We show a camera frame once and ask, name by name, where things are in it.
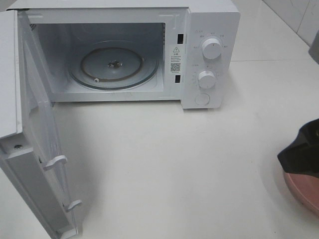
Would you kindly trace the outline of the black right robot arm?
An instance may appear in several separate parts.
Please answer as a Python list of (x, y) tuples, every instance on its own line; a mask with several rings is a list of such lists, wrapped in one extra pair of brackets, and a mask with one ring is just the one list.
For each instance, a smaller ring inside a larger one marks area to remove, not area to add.
[[(309, 54), (312, 59), (319, 63), (319, 33), (317, 32), (315, 39), (309, 49)], [(307, 141), (310, 143), (319, 142), (319, 119), (313, 120), (306, 123), (300, 129), (302, 134), (306, 137)]]

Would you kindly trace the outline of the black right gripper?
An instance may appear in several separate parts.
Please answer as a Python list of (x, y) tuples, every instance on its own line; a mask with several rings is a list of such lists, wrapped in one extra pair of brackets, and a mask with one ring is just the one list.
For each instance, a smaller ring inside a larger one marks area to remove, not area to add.
[(290, 145), (278, 154), (286, 173), (319, 177), (319, 119), (299, 129), (298, 145)]

